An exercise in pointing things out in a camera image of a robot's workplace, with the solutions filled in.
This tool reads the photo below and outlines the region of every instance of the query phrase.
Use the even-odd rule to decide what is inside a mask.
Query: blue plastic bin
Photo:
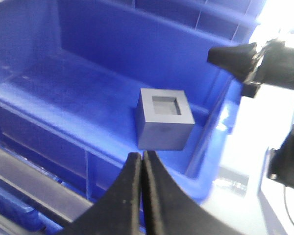
[[[0,146],[98,199],[138,152],[140,88],[184,90],[196,121],[182,151],[158,151],[207,197],[241,85],[206,62],[246,42],[264,1],[1,0]]]

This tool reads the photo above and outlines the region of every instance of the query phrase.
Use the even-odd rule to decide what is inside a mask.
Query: gray metal cube
[[[182,150],[194,124],[184,91],[141,88],[136,108],[139,149]]]

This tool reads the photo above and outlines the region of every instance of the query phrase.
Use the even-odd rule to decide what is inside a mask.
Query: blue storage bin
[[[0,1],[0,145],[96,200],[139,151],[140,88],[184,90],[196,125],[182,151],[158,153],[200,203],[241,91],[207,52],[245,42],[263,4],[226,2]]]

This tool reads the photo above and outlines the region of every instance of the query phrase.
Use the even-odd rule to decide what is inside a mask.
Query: white surface
[[[254,99],[242,97],[236,125],[227,137],[220,165],[249,177],[246,195],[214,186],[202,207],[245,235],[268,234],[258,198],[265,153],[269,146],[280,147],[290,131],[293,112],[294,91],[288,89],[262,85]],[[271,185],[276,183],[268,181],[270,184],[263,186],[265,190],[283,197],[280,188]],[[278,210],[286,212],[284,204],[280,203]]]

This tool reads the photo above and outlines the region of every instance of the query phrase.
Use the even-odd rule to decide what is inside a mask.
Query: bin floor
[[[122,147],[126,151],[138,151],[134,112],[140,88],[148,88],[149,85],[113,73],[66,51],[46,57],[22,74],[10,77],[4,84],[39,98],[48,112],[57,107],[85,123],[105,129],[105,135],[122,143],[119,146],[112,143],[111,154],[118,155]],[[182,151],[159,151],[165,165],[180,173],[185,172],[192,158],[209,114],[208,110],[198,106],[191,105],[191,108],[196,125],[186,147]],[[72,128],[77,131],[87,127],[72,125]],[[96,143],[104,137],[92,138]],[[109,148],[109,143],[102,148]]]

